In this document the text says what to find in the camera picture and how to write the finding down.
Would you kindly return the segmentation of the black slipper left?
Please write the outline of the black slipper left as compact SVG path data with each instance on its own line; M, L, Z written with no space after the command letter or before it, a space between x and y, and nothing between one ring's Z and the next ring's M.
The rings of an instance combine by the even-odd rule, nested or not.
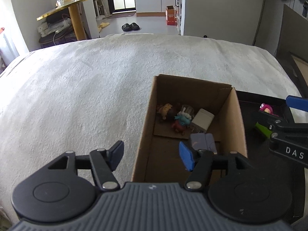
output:
M125 23L124 25L122 25L122 30L124 32L130 32L132 31L131 25L129 23Z

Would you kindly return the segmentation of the purple small case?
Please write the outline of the purple small case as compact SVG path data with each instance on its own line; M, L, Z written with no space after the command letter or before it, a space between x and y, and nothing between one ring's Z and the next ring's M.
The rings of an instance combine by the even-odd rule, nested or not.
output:
M215 139L211 133L196 133L189 136L191 147L196 150L207 150L217 154Z

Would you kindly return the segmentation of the pink bear toy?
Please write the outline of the pink bear toy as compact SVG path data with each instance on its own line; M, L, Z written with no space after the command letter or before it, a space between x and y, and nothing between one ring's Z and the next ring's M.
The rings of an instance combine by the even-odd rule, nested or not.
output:
M268 104L262 103L261 106L259 107L259 110L262 111L262 112L266 112L268 114L271 114L271 115L274 114L273 108Z

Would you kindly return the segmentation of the orange cardboard box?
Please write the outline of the orange cardboard box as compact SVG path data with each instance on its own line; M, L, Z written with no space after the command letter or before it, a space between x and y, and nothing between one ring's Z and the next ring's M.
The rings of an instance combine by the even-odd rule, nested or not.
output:
M177 25L177 18L176 18L176 9L174 6L167 6L166 7L166 23L168 26L176 26Z

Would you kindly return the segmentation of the blue red small figurine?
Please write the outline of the blue red small figurine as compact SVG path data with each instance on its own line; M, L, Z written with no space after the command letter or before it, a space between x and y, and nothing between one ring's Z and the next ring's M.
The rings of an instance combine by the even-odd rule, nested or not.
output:
M175 122L171 125L171 128L183 136L191 121L192 116L190 114L179 112L177 116L175 116Z

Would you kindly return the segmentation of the white charger plug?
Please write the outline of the white charger plug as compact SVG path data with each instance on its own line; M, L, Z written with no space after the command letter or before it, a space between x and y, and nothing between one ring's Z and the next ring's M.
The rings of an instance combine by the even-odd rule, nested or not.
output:
M191 121L190 127L196 131L207 132L214 117L214 114L210 113L209 111L200 109Z

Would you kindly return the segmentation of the yellow slippers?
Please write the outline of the yellow slippers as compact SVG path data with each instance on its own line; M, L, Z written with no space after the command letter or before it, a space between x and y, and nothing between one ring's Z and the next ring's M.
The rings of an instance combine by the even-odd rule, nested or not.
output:
M98 32L100 33L103 28L106 28L109 25L110 25L109 22L102 22L102 23L100 23L99 26L98 26Z

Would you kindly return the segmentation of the black slipper right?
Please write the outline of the black slipper right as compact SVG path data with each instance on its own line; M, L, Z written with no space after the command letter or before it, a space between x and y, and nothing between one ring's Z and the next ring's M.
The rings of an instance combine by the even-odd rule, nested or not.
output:
M130 27L133 31L138 31L140 30L140 26L137 23L131 23Z

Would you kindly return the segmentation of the green plastic block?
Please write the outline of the green plastic block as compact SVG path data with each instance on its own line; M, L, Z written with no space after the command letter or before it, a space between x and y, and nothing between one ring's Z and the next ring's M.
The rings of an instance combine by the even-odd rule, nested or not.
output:
M255 124L255 127L264 134L268 139L271 137L272 131L266 128L265 126L259 124L258 122Z

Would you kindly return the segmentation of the white power strip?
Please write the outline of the white power strip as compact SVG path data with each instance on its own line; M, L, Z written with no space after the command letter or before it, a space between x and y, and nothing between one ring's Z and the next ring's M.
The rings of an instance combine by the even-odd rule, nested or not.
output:
M72 25L72 21L70 18L66 18L60 20L57 23L47 23L44 22L40 26L37 27L37 31L41 35L41 37L46 37L52 33L59 33L62 30L70 27Z

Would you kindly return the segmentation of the brown-haired doll figurine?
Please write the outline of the brown-haired doll figurine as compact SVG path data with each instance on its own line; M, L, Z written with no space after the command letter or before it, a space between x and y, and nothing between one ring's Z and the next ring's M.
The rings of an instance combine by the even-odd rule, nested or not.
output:
M157 113L162 121L173 121L177 115L177 108L170 103L158 107Z

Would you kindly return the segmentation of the round gold side table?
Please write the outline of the round gold side table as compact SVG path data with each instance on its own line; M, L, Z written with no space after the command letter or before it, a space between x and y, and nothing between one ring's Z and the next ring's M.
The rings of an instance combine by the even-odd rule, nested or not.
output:
M85 29L84 29L84 26L83 26L83 23L82 23L82 20L81 20L81 15L80 15L79 7L78 7L79 3L82 3L82 2L85 2L85 1L87 1L87 0L76 0L75 2L71 2L69 4L62 6L62 7L54 8L54 9L44 13L43 15L39 16L37 18L37 21L44 19L44 18L46 18L46 17L48 17L52 14L55 14L55 13L61 11L61 10L68 8L69 15L70 15L70 18L71 18L71 21L72 21L73 29L74 29L75 36L76 36L77 40L78 41L86 40L87 36L86 36L86 33L85 33Z

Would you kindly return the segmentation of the brown cardboard box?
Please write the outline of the brown cardboard box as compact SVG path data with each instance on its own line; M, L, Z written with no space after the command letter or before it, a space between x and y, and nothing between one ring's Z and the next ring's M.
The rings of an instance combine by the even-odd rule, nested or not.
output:
M160 74L152 83L133 182L180 182L189 176L178 144L193 132L213 135L217 152L247 156L236 90L229 84Z

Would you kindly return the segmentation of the dark framed board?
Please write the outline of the dark framed board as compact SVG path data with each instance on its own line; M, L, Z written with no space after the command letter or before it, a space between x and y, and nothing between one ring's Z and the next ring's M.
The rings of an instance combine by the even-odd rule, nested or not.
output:
M307 20L284 5L276 59L307 98Z

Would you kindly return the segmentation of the black tray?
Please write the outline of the black tray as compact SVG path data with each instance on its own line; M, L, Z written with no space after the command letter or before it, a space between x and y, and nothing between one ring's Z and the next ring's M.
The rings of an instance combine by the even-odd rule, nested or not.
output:
M271 153L268 138L255 126L256 121L252 118L252 113L258 111L263 103L269 104L276 115L293 122L291 110L284 99L244 91L237 91L236 94L245 128L249 160L256 168L264 172L267 178L290 188L292 205L284 216L284 221L293 224L304 216L306 189L304 168Z

